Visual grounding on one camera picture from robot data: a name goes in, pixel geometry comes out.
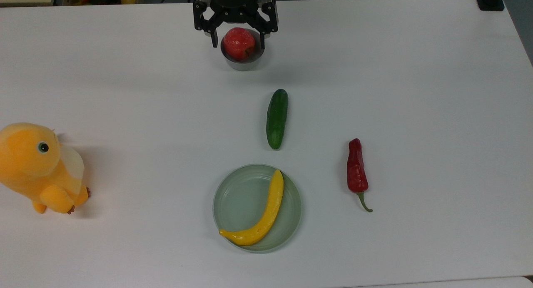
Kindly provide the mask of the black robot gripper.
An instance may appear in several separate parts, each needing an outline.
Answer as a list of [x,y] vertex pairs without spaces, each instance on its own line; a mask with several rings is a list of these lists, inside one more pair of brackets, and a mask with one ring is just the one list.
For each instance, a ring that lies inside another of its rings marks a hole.
[[[210,7],[213,15],[206,19],[204,13]],[[223,22],[256,25],[263,50],[265,40],[278,32],[276,0],[194,0],[193,17],[194,27],[211,38],[213,48],[219,45],[217,29]]]

